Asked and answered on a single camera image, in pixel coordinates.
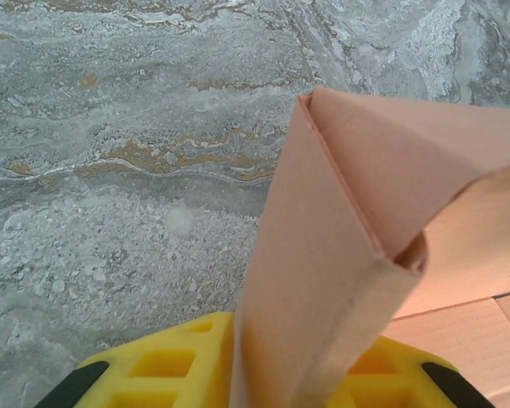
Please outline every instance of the floor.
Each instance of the floor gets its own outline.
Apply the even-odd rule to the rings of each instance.
[[[296,95],[510,108],[510,0],[382,4],[0,0],[0,408],[234,308]]]

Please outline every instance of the cardboard flap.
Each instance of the cardboard flap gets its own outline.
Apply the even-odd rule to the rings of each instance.
[[[485,218],[503,213],[504,232]],[[450,260],[465,214],[478,223],[465,218],[467,232],[453,239],[470,255]],[[399,313],[510,286],[510,245],[499,258],[485,239],[496,261],[482,270],[472,241],[498,231],[510,242],[510,112],[325,88],[301,97],[236,310],[230,407],[324,406],[419,281],[424,230],[436,267]],[[446,269],[453,262],[471,274]],[[473,274],[479,285],[465,281]],[[431,279],[447,292],[431,292]]]

